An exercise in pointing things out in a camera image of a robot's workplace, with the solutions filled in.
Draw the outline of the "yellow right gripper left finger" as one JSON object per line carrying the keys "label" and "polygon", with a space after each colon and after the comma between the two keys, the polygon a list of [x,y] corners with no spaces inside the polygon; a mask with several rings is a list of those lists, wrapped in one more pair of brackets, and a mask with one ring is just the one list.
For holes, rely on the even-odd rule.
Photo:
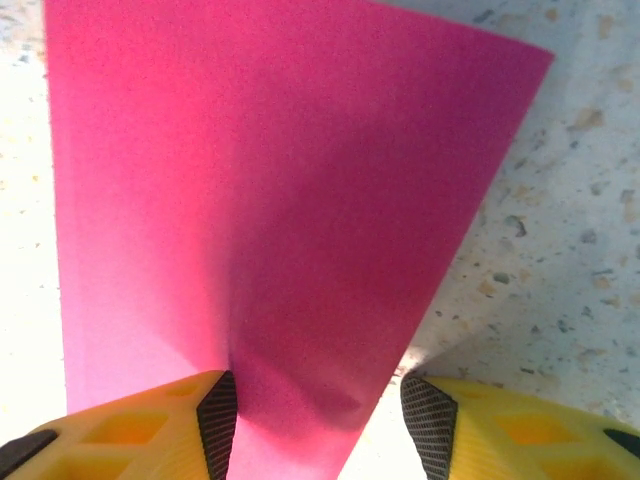
{"label": "yellow right gripper left finger", "polygon": [[88,408],[0,447],[0,480],[226,480],[235,378],[209,371]]}

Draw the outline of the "pink paper sheet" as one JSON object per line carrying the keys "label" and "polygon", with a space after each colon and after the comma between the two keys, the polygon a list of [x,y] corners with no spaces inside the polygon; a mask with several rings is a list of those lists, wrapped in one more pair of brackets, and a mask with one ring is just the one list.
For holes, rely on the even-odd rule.
{"label": "pink paper sheet", "polygon": [[336,480],[550,66],[369,0],[44,0],[67,406],[231,370]]}

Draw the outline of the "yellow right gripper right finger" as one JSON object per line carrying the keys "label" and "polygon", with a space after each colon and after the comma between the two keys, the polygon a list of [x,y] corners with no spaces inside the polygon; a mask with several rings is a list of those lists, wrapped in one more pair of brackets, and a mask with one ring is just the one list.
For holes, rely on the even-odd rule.
{"label": "yellow right gripper right finger", "polygon": [[640,430],[613,418],[442,377],[400,395],[426,480],[640,480]]}

